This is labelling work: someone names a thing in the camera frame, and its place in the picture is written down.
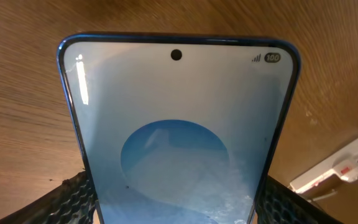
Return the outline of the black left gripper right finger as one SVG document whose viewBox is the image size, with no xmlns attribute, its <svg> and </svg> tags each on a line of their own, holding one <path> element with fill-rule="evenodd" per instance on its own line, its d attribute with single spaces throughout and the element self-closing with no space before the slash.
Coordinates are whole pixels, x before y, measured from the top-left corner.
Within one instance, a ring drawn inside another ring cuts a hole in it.
<svg viewBox="0 0 358 224">
<path fill-rule="evenodd" d="M 258 224 L 341 224 L 270 176 L 255 209 Z"/>
</svg>

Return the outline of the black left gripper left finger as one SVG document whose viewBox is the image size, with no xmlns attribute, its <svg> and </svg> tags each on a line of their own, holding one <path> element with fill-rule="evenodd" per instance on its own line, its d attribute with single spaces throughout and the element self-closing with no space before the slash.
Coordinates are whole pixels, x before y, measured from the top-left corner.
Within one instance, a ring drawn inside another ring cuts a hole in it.
<svg viewBox="0 0 358 224">
<path fill-rule="evenodd" d="M 0 224 L 92 224 L 96 194 L 86 172 L 80 172 L 24 208 L 0 219 Z"/>
</svg>

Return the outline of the blue smartphone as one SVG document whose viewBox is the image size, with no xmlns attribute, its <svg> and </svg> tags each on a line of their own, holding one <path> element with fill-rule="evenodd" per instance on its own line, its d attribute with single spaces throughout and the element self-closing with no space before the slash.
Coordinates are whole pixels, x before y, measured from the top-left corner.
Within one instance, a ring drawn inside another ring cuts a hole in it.
<svg viewBox="0 0 358 224">
<path fill-rule="evenodd" d="M 300 74 L 294 45 L 75 34 L 57 64 L 101 223 L 250 223 Z"/>
</svg>

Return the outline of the white power strip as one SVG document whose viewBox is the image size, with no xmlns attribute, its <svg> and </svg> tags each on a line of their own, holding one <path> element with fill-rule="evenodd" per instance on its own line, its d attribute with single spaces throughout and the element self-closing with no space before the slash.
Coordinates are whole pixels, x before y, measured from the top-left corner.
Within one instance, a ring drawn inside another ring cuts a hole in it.
<svg viewBox="0 0 358 224">
<path fill-rule="evenodd" d="M 358 179 L 358 138 L 293 179 L 290 188 L 303 194 L 332 175 L 348 183 Z"/>
</svg>

